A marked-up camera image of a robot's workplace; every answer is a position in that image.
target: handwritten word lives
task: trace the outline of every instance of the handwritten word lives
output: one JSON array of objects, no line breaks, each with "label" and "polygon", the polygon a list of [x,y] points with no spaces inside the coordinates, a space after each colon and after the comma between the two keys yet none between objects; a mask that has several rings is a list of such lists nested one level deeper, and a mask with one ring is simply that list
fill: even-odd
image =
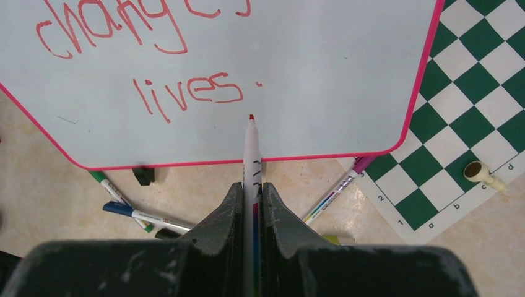
[{"label": "handwritten word lives", "polygon": [[[168,18],[173,25],[173,29],[175,30],[175,33],[177,35],[177,38],[180,41],[181,48],[175,48],[175,49],[168,49],[164,48],[162,45],[158,43],[154,43],[153,46],[155,49],[157,49],[161,53],[165,54],[185,54],[188,52],[188,47],[186,46],[186,41],[183,36],[183,32],[179,28],[179,25],[177,24],[177,21],[175,20],[175,17],[171,13],[170,7],[168,6],[167,0],[157,0],[160,4],[161,10],[152,12],[151,10],[148,10],[144,2],[151,5],[153,1],[143,1],[143,0],[137,0],[137,5],[135,5],[130,0],[122,1],[122,0],[115,0],[116,1],[116,13],[119,15],[122,23],[128,28],[128,30],[134,35],[135,39],[137,40],[137,43],[139,45],[142,45],[142,38],[140,34],[137,31],[136,25],[143,25],[148,30],[153,31],[154,28],[151,26],[151,24],[148,22],[148,20],[152,19],[160,19],[160,18]],[[205,17],[208,19],[213,19],[218,17],[222,12],[220,9],[217,9],[213,13],[209,12],[202,12],[197,11],[193,9],[191,5],[192,0],[178,0],[183,1],[184,5],[186,6],[186,9],[189,13],[194,14],[198,17]],[[235,12],[236,15],[240,17],[249,17],[251,14],[251,0],[243,0],[243,11],[237,11]],[[78,2],[78,5],[76,7],[76,10],[74,11],[71,6],[67,5],[66,3],[63,3],[63,19],[60,18],[60,16],[57,13],[57,9],[53,7],[50,4],[50,0],[43,0],[43,2],[47,5],[48,9],[52,13],[54,17],[54,21],[52,20],[44,20],[42,22],[37,23],[36,31],[37,36],[42,42],[42,45],[48,50],[51,54],[53,54],[56,57],[62,58],[62,59],[72,59],[73,54],[67,50],[67,49],[51,49],[48,43],[46,42],[42,32],[44,32],[45,27],[51,26],[51,25],[59,25],[66,36],[71,40],[72,45],[75,47],[75,50],[77,53],[82,53],[82,48],[80,47],[79,39],[77,37],[77,33],[74,31],[73,26],[71,25],[71,21],[75,21],[77,25],[80,27],[80,30],[82,31],[82,34],[85,36],[87,41],[91,44],[91,46],[96,47],[97,45],[93,41],[93,38],[111,38],[113,36],[113,31],[120,31],[124,29],[124,26],[120,24],[120,21],[115,21],[115,19],[111,16],[110,12],[108,11],[108,8],[104,3],[102,3],[102,0],[80,0]],[[106,25],[107,25],[107,31],[106,32],[94,32],[88,22],[86,21],[86,18],[84,16],[84,8],[85,6],[95,6],[95,8],[98,8],[100,10],[100,13],[104,16]],[[140,19],[141,24],[135,24],[131,16],[136,16]]]},{"label": "handwritten word lives", "polygon": [[[241,91],[241,88],[237,86],[236,84],[220,84],[216,82],[215,80],[220,77],[228,77],[228,74],[226,72],[219,72],[217,74],[214,74],[210,77],[194,77],[192,79],[189,79],[186,83],[186,90],[188,91],[189,96],[191,98],[195,99],[196,101],[204,101],[204,102],[213,102],[213,103],[233,103],[237,101],[242,101],[243,99],[243,91]],[[205,83],[205,87],[198,87],[198,88],[192,88],[192,84],[199,83],[203,84]],[[157,106],[157,109],[159,110],[160,114],[164,117],[164,120],[166,120],[166,123],[170,123],[170,118],[164,113],[164,110],[160,106],[160,102],[158,101],[157,92],[153,89],[153,82],[149,79],[146,79],[144,81],[144,84],[151,88],[151,97],[153,98],[153,101],[155,105]],[[142,88],[139,86],[139,83],[136,79],[133,79],[133,85],[135,86],[137,92],[142,98],[142,101],[144,102],[144,105],[146,107],[146,110],[149,114],[153,114],[153,111],[151,110],[151,107],[148,103],[148,100],[146,99],[146,96],[144,95],[144,91],[142,91]],[[211,98],[204,97],[204,95],[201,95],[203,92],[209,92],[213,91],[215,89],[221,89],[221,88],[233,88],[238,93],[238,95],[235,98],[231,98],[228,100],[222,100],[222,101],[214,101]],[[177,83],[177,91],[173,91],[168,85],[164,85],[164,89],[169,96],[171,96],[177,105],[180,107],[182,111],[186,111],[188,109],[188,104],[186,102],[186,99],[184,99],[184,91],[183,91],[183,83],[178,82]]]}]

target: marble countertop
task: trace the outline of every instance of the marble countertop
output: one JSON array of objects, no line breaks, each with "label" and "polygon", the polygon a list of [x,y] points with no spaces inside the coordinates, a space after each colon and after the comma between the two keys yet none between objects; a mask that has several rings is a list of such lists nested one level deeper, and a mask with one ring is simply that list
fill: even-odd
[{"label": "marble countertop", "polygon": [[[75,167],[0,93],[0,250],[26,255],[58,239],[149,239],[132,220],[102,211],[104,188]],[[334,159],[263,164],[263,181],[275,184],[299,217],[344,174]],[[141,187],[131,170],[106,172],[143,210],[198,223],[242,180],[242,165],[162,168]],[[433,239],[467,266],[481,295],[525,292],[525,175]],[[357,244],[404,244],[355,185],[311,226],[321,234],[353,236]]]}]

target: white square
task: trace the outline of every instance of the white square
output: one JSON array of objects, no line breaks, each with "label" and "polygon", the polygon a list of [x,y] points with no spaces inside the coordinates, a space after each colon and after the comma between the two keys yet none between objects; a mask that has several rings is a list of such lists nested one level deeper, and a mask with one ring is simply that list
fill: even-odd
[{"label": "white square", "polygon": [[497,130],[483,138],[471,150],[481,162],[487,164],[490,171],[496,170],[518,154]]},{"label": "white square", "polygon": [[450,126],[446,126],[427,141],[425,147],[443,168],[469,150]]},{"label": "white square", "polygon": [[523,61],[507,42],[500,44],[496,49],[486,55],[486,57],[481,59],[479,63],[483,65],[483,67],[489,71],[490,75],[500,84],[506,82],[525,67],[525,61]]},{"label": "white square", "polygon": [[464,193],[445,170],[441,170],[438,174],[432,176],[419,189],[438,211],[444,209],[450,202],[456,200]]},{"label": "white square", "polygon": [[488,23],[507,40],[525,26],[525,12],[515,0],[507,0],[486,17]]},{"label": "white square", "polygon": [[417,189],[414,181],[399,164],[378,179],[376,184],[394,205]]},{"label": "white square", "polygon": [[459,0],[450,5],[441,13],[440,21],[451,30],[457,37],[465,34],[470,28],[483,19],[483,15],[477,12],[465,0]]},{"label": "white square", "polygon": [[451,80],[456,80],[477,63],[459,39],[435,56],[434,61]]},{"label": "white square", "polygon": [[403,144],[397,148],[397,150],[390,153],[394,159],[398,163],[405,160],[406,157],[408,157],[411,153],[415,152],[418,148],[420,148],[422,145],[421,141],[412,133],[412,131],[409,129],[407,133],[407,138],[405,138],[405,141]]},{"label": "white square", "polygon": [[473,106],[472,102],[455,84],[449,84],[428,103],[447,124],[456,120]]},{"label": "white square", "polygon": [[521,105],[502,86],[476,103],[476,108],[495,128],[499,128],[523,110]]},{"label": "white square", "polygon": [[421,94],[417,94],[417,98],[415,99],[415,105],[414,105],[414,112],[418,110],[423,104],[425,104],[427,100],[423,97]]}]

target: green marker cap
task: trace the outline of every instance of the green marker cap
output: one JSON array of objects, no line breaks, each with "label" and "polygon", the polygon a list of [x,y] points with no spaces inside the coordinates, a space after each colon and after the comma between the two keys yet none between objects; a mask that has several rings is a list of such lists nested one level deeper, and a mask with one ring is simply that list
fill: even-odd
[{"label": "green marker cap", "polygon": [[153,224],[149,224],[149,226],[144,228],[144,229],[146,230],[146,232],[150,233],[153,230],[154,227],[155,226],[153,226]]},{"label": "green marker cap", "polygon": [[102,182],[104,179],[108,179],[104,172],[102,171],[87,171],[91,176],[93,176],[99,183]]}]

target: marker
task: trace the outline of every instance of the marker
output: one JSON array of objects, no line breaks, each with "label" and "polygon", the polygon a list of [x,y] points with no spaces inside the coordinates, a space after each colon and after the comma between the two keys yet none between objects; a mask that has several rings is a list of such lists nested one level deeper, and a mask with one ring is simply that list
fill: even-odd
[{"label": "marker", "polygon": [[243,296],[261,295],[259,206],[262,195],[261,153],[255,119],[249,116],[243,159]]},{"label": "marker", "polygon": [[349,170],[346,175],[337,183],[331,191],[328,192],[319,202],[305,215],[303,222],[310,225],[311,222],[323,212],[330,203],[332,203],[339,194],[353,181],[357,176],[365,170],[365,168],[372,163],[375,156],[370,157],[359,157],[354,162],[354,167]]},{"label": "marker", "polygon": [[[103,187],[110,193],[110,195],[117,200],[117,202],[127,205],[131,207],[131,205],[128,202],[128,199],[120,193],[120,191],[110,182],[110,180],[106,177],[104,172],[102,171],[88,171],[91,176],[93,176]],[[150,233],[151,230],[153,230],[153,225],[148,224],[147,222],[143,222],[137,218],[135,218],[135,222],[139,224],[139,226],[144,229],[146,232]]]},{"label": "marker", "polygon": [[181,235],[185,234],[191,229],[189,226],[190,224],[186,222],[175,221],[174,219],[161,217],[160,215],[152,215],[150,213],[140,212],[136,209],[133,209],[131,206],[120,204],[114,201],[109,201],[108,203],[104,204],[102,210],[106,212],[117,213],[119,215],[125,215],[127,217],[146,221],[151,224],[161,225]]}]

